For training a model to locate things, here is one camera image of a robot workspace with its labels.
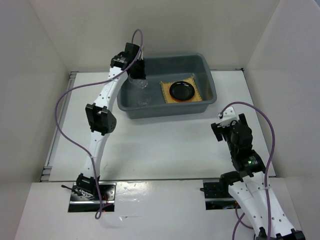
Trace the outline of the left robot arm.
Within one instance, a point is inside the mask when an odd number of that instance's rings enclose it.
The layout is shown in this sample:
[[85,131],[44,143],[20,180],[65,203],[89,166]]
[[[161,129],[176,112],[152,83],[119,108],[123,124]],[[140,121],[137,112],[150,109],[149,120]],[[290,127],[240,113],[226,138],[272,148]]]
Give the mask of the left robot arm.
[[117,120],[112,110],[117,95],[128,77],[146,79],[142,45],[126,43],[124,51],[110,61],[109,77],[93,103],[87,104],[85,113],[90,128],[90,144],[87,160],[76,179],[76,186],[88,200],[94,200],[100,193],[99,178],[103,151],[110,134],[115,130]]

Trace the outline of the orange round plate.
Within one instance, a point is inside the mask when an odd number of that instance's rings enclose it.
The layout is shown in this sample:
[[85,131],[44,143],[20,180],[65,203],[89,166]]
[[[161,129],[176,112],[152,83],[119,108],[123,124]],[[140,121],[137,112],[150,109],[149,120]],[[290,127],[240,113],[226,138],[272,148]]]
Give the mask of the orange round plate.
[[187,102],[193,102],[194,100],[192,98],[191,99],[186,99],[186,100],[172,98],[172,101],[176,102],[176,103],[187,103]]

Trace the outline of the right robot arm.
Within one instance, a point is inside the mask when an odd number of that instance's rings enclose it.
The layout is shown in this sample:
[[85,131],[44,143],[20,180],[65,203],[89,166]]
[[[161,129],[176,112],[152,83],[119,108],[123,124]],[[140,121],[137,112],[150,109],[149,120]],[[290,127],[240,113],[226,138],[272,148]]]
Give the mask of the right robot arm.
[[218,141],[226,141],[234,171],[221,175],[219,191],[232,196],[248,218],[258,240],[304,240],[283,211],[271,185],[266,167],[253,150],[253,135],[244,114],[232,107],[220,113],[220,123],[211,124]]

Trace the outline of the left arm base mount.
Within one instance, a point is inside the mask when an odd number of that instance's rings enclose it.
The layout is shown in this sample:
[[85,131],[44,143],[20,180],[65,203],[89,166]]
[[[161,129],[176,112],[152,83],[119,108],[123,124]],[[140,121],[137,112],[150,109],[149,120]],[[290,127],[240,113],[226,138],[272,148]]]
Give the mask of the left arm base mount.
[[[116,186],[115,182],[99,183],[102,212],[113,212],[115,210]],[[70,191],[69,213],[96,212],[100,208],[100,200],[97,193],[87,193],[77,188],[75,183],[72,187],[63,184],[61,187]]]

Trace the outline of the woven bamboo mat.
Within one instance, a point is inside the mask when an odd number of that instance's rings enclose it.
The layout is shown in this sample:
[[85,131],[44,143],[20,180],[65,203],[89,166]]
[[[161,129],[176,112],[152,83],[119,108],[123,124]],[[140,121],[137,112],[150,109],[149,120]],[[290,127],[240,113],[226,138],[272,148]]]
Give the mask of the woven bamboo mat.
[[164,98],[164,101],[167,103],[167,104],[173,104],[173,103],[178,103],[178,102],[173,102],[172,101],[172,97],[170,96],[170,93],[169,93],[169,88],[170,86],[175,83],[175,82],[179,82],[179,81],[185,81],[187,83],[190,83],[194,89],[195,89],[195,95],[193,96],[193,101],[192,102],[201,102],[203,99],[200,95],[200,92],[196,86],[196,82],[195,82],[195,77],[194,76],[190,76],[188,78],[185,78],[185,79],[179,79],[177,81],[172,81],[172,82],[163,82],[161,81],[160,82],[160,85],[161,85],[161,90],[162,90],[162,95],[163,95],[163,98]]

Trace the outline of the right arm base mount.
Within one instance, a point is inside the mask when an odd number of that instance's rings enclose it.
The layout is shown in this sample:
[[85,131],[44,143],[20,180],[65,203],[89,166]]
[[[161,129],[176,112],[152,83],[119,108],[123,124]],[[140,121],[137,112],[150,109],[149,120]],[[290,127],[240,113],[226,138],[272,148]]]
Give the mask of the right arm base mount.
[[204,179],[200,191],[204,195],[205,208],[209,210],[229,210],[235,209],[236,200],[229,195],[220,183],[218,178]]

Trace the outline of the clear glass dish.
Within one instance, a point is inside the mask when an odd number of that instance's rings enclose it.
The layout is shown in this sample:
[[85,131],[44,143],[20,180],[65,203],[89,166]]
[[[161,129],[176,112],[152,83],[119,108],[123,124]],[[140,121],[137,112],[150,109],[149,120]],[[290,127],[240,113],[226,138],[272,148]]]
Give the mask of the clear glass dish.
[[152,98],[149,94],[142,92],[137,94],[135,101],[138,107],[145,107],[151,103]]

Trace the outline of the black round plate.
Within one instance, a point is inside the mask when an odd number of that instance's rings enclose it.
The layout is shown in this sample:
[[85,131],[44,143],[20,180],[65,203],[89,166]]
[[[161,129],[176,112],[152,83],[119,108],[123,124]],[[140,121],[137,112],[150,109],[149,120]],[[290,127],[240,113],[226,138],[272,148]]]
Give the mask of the black round plate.
[[186,81],[174,82],[169,87],[170,96],[178,100],[192,99],[195,95],[195,92],[195,88]]

